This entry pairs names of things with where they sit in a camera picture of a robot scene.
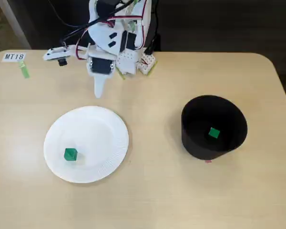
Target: wire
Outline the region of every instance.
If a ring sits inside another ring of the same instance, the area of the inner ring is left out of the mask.
[[[155,37],[157,36],[157,33],[158,33],[158,28],[159,28],[159,16],[158,16],[158,6],[159,6],[159,1],[160,0],[157,0],[155,6],[154,6],[154,14],[156,16],[156,29],[155,29]]]
[[[159,6],[159,1],[160,0],[157,0],[155,7],[154,7],[154,12],[153,12],[155,14],[155,17],[156,17],[155,33],[154,33],[154,37],[153,37],[151,43],[149,44],[149,46],[146,48],[146,50],[144,52],[146,55],[151,55],[154,52],[154,50],[156,49],[156,46],[157,46],[157,42],[160,39],[160,36],[158,36],[158,28],[159,28],[158,6]]]
[[[66,23],[66,22],[59,16],[59,14],[57,13],[57,11],[56,11],[56,9],[55,9],[53,3],[52,3],[50,0],[48,0],[48,2],[49,2],[49,4],[51,5],[51,7],[52,7],[52,9],[53,9],[53,11],[54,11],[56,17],[61,21],[62,24],[66,25],[66,26],[69,26],[69,27],[73,27],[73,28],[79,28],[79,27],[82,26],[82,25],[71,25],[71,24]]]
[[[143,11],[142,11],[142,20],[143,20],[144,13],[145,13],[146,3],[147,3],[147,0],[145,0],[145,2],[144,2]],[[142,27],[143,40],[142,40],[141,46],[140,46],[139,48],[136,47],[136,49],[141,49],[141,48],[143,48],[143,46],[144,46],[144,44],[145,44],[145,35],[144,35],[144,26],[143,26],[143,24],[141,24],[141,27]]]
[[[80,61],[85,60],[85,59],[80,58],[80,57],[78,56],[78,46],[79,46],[79,44],[80,44],[81,39],[83,38],[83,36],[85,35],[85,33],[86,33],[87,31],[88,31],[88,29],[86,29],[85,32],[82,34],[82,36],[78,39],[78,41],[77,41],[77,43],[76,43],[76,47],[75,47],[75,55],[76,55],[76,58],[77,58],[78,60],[80,60]]]
[[[109,21],[112,21],[112,20],[117,20],[117,19],[124,19],[124,20],[138,20],[138,19],[142,19],[142,16],[133,16],[133,15],[128,15],[128,16],[114,16],[114,17],[111,17],[109,18],[108,20]]]
[[[81,31],[89,28],[90,26],[95,25],[96,23],[102,22],[102,21],[107,21],[110,17],[114,17],[115,14],[117,12],[120,12],[121,10],[124,10],[126,7],[128,7],[129,5],[131,5],[134,2],[134,0],[130,0],[129,2],[127,2],[126,4],[116,8],[113,12],[109,13],[107,16],[105,17],[99,17],[97,19],[95,19],[94,21],[91,21],[89,23],[87,23],[86,25],[83,25],[81,27],[79,27],[78,29],[72,31],[71,33],[67,34],[66,36],[63,37],[63,39],[61,39],[61,43],[64,44],[64,42],[69,39],[70,37],[73,37],[74,35],[80,33]]]

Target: sticker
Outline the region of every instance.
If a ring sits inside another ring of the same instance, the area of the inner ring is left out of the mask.
[[[214,138],[218,138],[219,137],[219,134],[220,134],[220,131],[219,130],[216,130],[214,128],[211,128],[210,129],[210,132],[209,132],[209,135],[214,137]]]
[[[24,52],[7,52],[4,54],[2,62],[24,61],[26,53]]]
[[[25,65],[24,61],[19,61],[19,67],[22,71],[22,75],[24,76],[24,78],[29,79],[30,75],[29,75],[27,66]]]

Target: label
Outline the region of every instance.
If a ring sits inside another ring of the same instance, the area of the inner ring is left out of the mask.
[[[4,54],[2,62],[19,62],[24,61],[26,53],[24,52],[7,52]]]

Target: red wire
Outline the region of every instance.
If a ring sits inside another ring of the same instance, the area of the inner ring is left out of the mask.
[[[80,61],[83,61],[83,60],[85,60],[85,59],[80,58],[80,57],[78,56],[78,46],[79,46],[79,44],[80,44],[80,41],[81,41],[82,37],[83,37],[84,34],[87,32],[87,30],[88,30],[88,29],[86,29],[85,32],[82,34],[82,36],[78,39],[78,41],[77,41],[77,43],[76,43],[76,47],[75,47],[75,55],[76,55],[77,59],[80,60]]]

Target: green tape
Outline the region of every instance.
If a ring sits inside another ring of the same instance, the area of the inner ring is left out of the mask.
[[[154,63],[153,67],[151,68],[151,70],[149,71],[149,73],[147,74],[147,76],[150,76],[150,74],[152,73],[152,71],[154,70],[155,66],[157,65],[157,61],[156,63]]]
[[[126,80],[125,76],[120,72],[120,70],[118,68],[116,68],[116,70],[118,70],[118,74],[120,75],[120,77],[123,79],[123,80]]]
[[[27,69],[27,66],[25,65],[25,62],[24,61],[19,61],[19,67],[22,71],[22,75],[24,76],[25,79],[29,79],[30,77],[30,74],[29,74],[29,71]]]
[[[209,135],[214,137],[214,138],[218,138],[219,137],[219,134],[220,134],[220,131],[219,130],[216,130],[214,128],[211,128],[210,132],[209,132]]]

